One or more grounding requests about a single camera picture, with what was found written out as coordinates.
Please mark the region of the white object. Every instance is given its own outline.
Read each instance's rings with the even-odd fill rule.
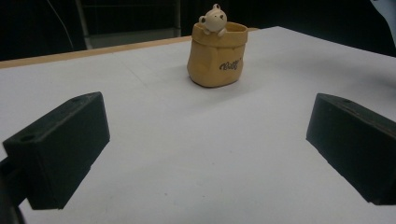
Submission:
[[[104,95],[110,143],[42,223],[394,224],[306,140],[315,97],[396,120],[396,58],[275,27],[250,32],[244,78],[191,82],[191,42],[0,69],[0,140],[64,101]],[[6,156],[0,149],[0,159]]]
[[[371,2],[387,21],[396,47],[396,0],[371,0]]]
[[[199,22],[205,27],[204,32],[210,35],[210,32],[218,32],[218,36],[227,32],[225,25],[227,15],[221,10],[219,4],[213,5],[213,8],[205,16],[199,18]]]

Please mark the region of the white animal figurine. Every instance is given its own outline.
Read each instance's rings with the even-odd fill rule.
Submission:
[[[219,4],[213,5],[212,10],[199,18],[199,22],[205,27],[204,32],[207,35],[210,35],[210,32],[218,32],[218,36],[223,36],[227,32],[227,15],[221,11]]]

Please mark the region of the animal ear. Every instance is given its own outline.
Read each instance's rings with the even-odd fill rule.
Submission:
[[[204,24],[204,23],[206,22],[206,17],[205,17],[205,16],[200,17],[200,18],[199,18],[199,22],[200,22],[201,24]]]

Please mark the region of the yellow ceramic pot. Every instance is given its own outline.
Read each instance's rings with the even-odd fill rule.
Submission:
[[[195,23],[192,29],[191,53],[187,70],[195,83],[204,87],[221,87],[241,76],[244,66],[248,28],[227,22],[227,32],[206,35],[204,26]]]

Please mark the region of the figurine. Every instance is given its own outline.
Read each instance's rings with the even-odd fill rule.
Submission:
[[[227,15],[221,11],[219,4],[213,5],[212,10],[199,18],[199,22],[205,27],[206,35],[210,35],[210,32],[218,32],[218,36],[223,36],[227,32],[225,28]]]

